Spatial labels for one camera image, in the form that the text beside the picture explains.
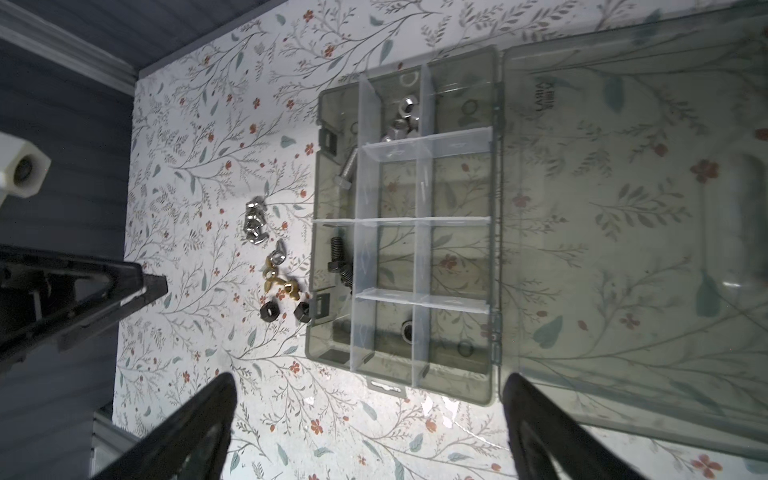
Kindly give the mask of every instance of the black hex nut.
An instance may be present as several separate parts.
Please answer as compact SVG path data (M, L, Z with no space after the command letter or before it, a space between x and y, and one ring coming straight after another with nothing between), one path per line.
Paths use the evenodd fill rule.
M333 262L328 262L328 271L340 272L345 265L346 262L344 260L334 260Z
M309 323L310 318L310 305L307 302L299 302L296 309L293 311L293 316L299 320L300 323Z
M271 323L277 320L277 317L280 315L280 307L277 305L277 302L271 300L264 303L261 310L259 310L259 314L262 320Z

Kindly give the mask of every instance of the dark gray siding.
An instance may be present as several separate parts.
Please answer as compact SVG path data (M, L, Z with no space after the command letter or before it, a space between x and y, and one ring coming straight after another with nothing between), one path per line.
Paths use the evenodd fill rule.
M122 260L133 98L0 42L0 131L51 159L40 193L0 207L0 243ZM0 479L87 478L112 399L117 329L0 374Z
M12 0L85 41L144 68L266 0Z

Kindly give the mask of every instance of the floral tablecloth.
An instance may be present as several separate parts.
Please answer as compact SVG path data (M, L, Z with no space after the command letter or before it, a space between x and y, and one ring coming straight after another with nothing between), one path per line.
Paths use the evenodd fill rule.
M226 478L514 477L498 403L482 408L303 358L293 302L266 324L260 269L274 241L283 276L310 265L317 94L380 65L669 18L718 2L290 0L138 82L125 258L169 294L121 323L114 422L146 435L215 375L239 406ZM242 234L245 201L268 203L270 242ZM591 431L650 478L768 472L728 455Z

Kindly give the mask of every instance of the pile of silver nuts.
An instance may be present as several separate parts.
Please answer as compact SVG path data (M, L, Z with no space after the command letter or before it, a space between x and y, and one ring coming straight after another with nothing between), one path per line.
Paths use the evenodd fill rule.
M245 222L243 223L243 230L245 230L245 238L254 245L266 242L270 238L269 233L263 232L261 229L266 225L264 220L264 213L266 212L263 197L254 197L250 202L245 204Z
M419 136L419 98L408 95L397 105L398 117L387 128L382 141L402 140Z

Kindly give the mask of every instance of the open box lid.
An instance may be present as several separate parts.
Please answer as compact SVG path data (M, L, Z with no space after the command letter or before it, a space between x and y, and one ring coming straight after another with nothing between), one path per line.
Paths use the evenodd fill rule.
M768 458L767 8L504 53L500 387Z

